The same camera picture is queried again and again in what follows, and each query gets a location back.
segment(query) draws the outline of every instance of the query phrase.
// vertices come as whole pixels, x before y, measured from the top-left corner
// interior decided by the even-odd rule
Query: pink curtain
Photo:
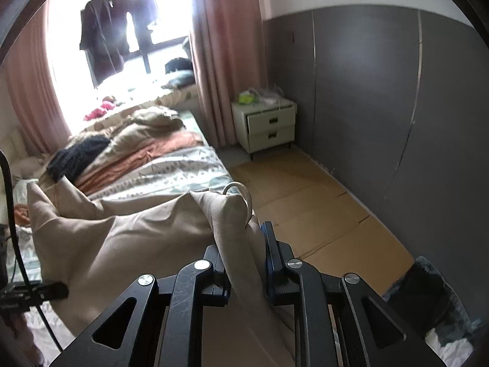
[[[192,58],[200,107],[214,147],[236,143],[231,101],[265,84],[258,0],[192,0]]]
[[[63,147],[70,131],[63,118],[46,54],[47,3],[22,30],[5,64],[8,92],[24,134],[38,152]]]

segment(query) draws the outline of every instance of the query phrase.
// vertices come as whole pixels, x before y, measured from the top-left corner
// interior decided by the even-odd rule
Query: triangular cutout
[[[405,334],[390,321],[370,298],[363,298],[362,305],[378,348],[389,347],[404,340]]]
[[[92,339],[112,349],[119,349],[137,302],[136,298],[126,299],[97,331],[94,332]]]

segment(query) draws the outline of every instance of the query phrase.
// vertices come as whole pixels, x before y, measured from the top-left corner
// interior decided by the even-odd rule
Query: headboard
[[[14,128],[6,137],[0,141],[0,149],[7,157],[8,163],[12,165],[17,160],[28,156],[25,151],[24,140],[18,128]],[[3,175],[0,172],[0,224],[8,224],[7,205],[5,189],[3,187]]]

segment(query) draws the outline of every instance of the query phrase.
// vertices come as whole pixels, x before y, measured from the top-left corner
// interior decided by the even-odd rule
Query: silver screw
[[[287,266],[292,269],[299,269],[302,266],[302,261],[300,259],[289,259],[287,261]]]
[[[209,261],[206,261],[205,259],[200,259],[194,264],[194,268],[198,269],[199,271],[205,271],[206,269],[210,268],[210,266],[211,263]]]
[[[345,281],[350,284],[358,284],[360,277],[358,277],[355,273],[348,273],[345,275]]]
[[[138,283],[141,286],[147,286],[148,284],[151,284],[153,282],[153,276],[150,274],[144,274],[143,276],[140,276],[138,279]]]

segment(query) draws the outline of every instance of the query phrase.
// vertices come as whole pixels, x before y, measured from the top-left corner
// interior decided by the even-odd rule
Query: nightstand
[[[232,104],[236,138],[253,160],[253,153],[294,141],[294,102],[281,98],[277,105],[258,102],[250,105]]]

